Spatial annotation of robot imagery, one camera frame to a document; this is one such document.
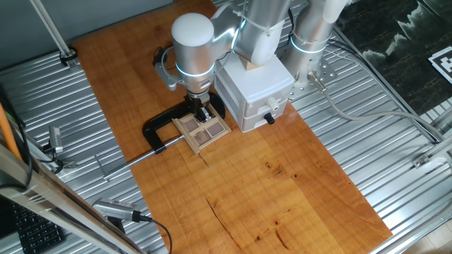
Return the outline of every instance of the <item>white box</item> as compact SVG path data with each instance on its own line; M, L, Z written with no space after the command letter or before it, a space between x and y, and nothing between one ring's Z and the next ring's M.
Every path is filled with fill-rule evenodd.
M274 119L283 114L294 78L276 55L250 71L236 54L217 61L217 68L225 62L215 78L215 89L243 132L267 123L263 117L267 113Z

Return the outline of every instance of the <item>wooden block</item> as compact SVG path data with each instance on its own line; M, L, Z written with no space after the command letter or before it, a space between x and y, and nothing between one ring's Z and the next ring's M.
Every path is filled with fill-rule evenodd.
M239 59L240 59L241 63L243 64L243 67L245 67L245 70L247 70L247 71L260 67L260 66L257 66L257 65L254 65L254 64L248 62L246 59L244 59L241 56L239 56Z
M212 105L209 105L209 110L214 118L205 123L199 123L193 114L188 114L181 119L172 119L179 131L184 135L185 141L187 141L195 155L201 149L231 132L225 120L221 118Z

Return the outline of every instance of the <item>metal pipe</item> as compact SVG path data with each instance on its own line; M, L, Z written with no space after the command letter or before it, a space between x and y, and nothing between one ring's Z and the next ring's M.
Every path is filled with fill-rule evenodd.
M44 23L45 27L49 31L50 35L54 39L56 45L59 48L59 51L61 51L64 54L64 56L70 56L71 50L69 49L68 45L64 41L63 37L60 35L57 27L55 26L52 18L50 17L49 13L45 9L41 0L30 0L30 2L33 5L33 7L35 8L37 14L40 16L42 22Z
M181 140L183 138L184 138L184 136L180 135L179 137L170 140L168 143L165 143L165 147L169 147L170 145L175 144L177 141L179 141L179 140ZM154 152L154 150L151 150L151 151L145 153L144 155L132 160L131 162L129 162L127 164L125 164L124 166L119 167L118 169L112 170L111 173L108 173L107 175L104 176L104 179L107 180L107 181L115 179L116 177L121 176L122 174L125 174L126 173L125 170L129 169L129 167L131 167L131 166L133 166L133 165L141 162L142 160L144 160L144 159L146 159L146 158L148 158L150 156L153 156L153 155L155 155L155 152Z

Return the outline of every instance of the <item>wooden board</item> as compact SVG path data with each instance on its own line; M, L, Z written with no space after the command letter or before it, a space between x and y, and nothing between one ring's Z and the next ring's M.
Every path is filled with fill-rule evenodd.
M73 44L128 161L150 149L145 121L185 95L183 87L170 92L153 70L155 49L171 43L181 14L215 12L209 0L174 2ZM248 133L229 113L225 120L232 132L198 156L179 141L132 168L174 253L367 253L391 236L291 105L272 126ZM158 133L179 135L172 123Z

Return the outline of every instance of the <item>silver robot arm segment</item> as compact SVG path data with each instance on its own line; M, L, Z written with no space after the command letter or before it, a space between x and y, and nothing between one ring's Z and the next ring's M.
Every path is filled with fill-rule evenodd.
M349 0L311 0L309 7L300 11L289 49L281 58L296 82L307 84L308 73L319 73L323 50L339 14L348 2Z
M228 5L211 20L197 13L187 13L175 20L172 37L176 65L189 95L207 91L213 81L215 61L232 50L241 20L233 11Z
M256 66L264 65L278 47L290 2L290 0L250 1L242 31L234 46L234 53Z

